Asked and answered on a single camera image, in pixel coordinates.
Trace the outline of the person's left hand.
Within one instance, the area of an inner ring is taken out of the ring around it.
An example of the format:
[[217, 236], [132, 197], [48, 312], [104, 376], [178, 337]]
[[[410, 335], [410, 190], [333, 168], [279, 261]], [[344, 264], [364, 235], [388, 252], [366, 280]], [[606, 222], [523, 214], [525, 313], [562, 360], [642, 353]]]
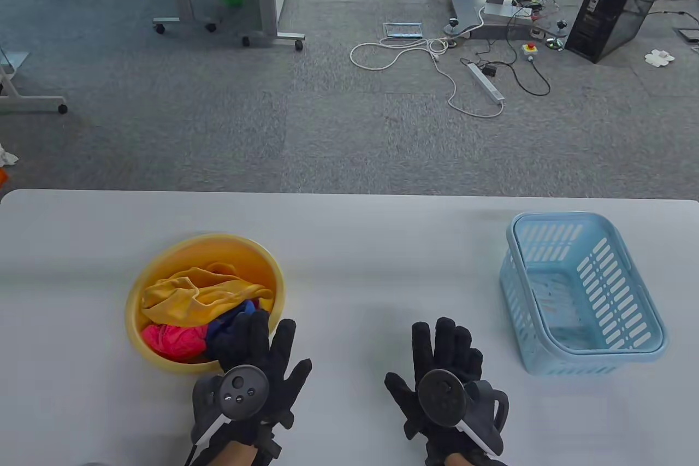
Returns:
[[312, 370], [289, 362], [297, 325], [283, 319], [270, 334], [269, 313], [240, 313], [220, 327], [209, 354], [221, 373], [194, 384], [194, 426], [188, 464], [270, 465], [281, 454], [277, 426], [292, 428], [292, 406]]

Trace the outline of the person's right hand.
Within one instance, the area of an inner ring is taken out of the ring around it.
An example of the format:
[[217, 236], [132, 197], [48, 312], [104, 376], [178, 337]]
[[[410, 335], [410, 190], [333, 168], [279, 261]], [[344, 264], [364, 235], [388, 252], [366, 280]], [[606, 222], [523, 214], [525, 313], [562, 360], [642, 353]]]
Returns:
[[384, 384], [405, 416], [405, 436], [426, 438], [425, 463], [501, 465], [509, 398], [482, 379], [483, 355], [470, 331], [447, 317], [434, 333], [415, 323], [412, 359], [414, 387], [394, 372]]

